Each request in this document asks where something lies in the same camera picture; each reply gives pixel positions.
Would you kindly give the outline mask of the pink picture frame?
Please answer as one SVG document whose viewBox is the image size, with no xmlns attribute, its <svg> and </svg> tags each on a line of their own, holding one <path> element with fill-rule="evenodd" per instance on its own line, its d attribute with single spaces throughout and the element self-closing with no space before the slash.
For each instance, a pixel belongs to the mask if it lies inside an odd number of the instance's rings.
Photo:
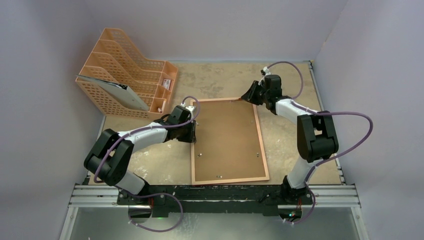
<svg viewBox="0 0 424 240">
<path fill-rule="evenodd" d="M 199 112 L 191 144 L 192 185 L 270 180 L 257 107 L 233 99 L 191 102 Z"/>
</svg>

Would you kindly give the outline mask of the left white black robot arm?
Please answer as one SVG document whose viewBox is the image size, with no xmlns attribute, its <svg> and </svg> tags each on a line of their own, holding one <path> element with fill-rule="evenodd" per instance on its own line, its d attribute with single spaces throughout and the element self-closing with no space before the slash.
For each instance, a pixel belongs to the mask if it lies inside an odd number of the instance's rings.
<svg viewBox="0 0 424 240">
<path fill-rule="evenodd" d="M 193 105 L 178 105 L 170 114 L 138 129 L 116 132 L 108 128 L 100 134 L 83 165 L 95 180 L 129 192 L 130 199 L 142 205 L 149 199 L 150 185 L 128 169 L 132 154 L 170 140 L 195 143 L 195 111 Z"/>
</svg>

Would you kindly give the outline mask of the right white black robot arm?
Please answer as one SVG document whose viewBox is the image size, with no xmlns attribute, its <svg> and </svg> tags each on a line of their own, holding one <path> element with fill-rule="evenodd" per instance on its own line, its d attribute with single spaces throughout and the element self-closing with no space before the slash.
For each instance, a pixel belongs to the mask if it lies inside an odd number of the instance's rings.
<svg viewBox="0 0 424 240">
<path fill-rule="evenodd" d="M 262 81 L 253 81 L 241 100 L 256 106 L 265 105 L 276 116 L 296 125 L 299 159 L 281 184 L 280 196 L 294 203 L 307 191 L 307 185 L 318 164 L 339 150 L 334 121 L 327 111 L 313 111 L 283 95 L 282 80 L 271 74 Z"/>
</svg>

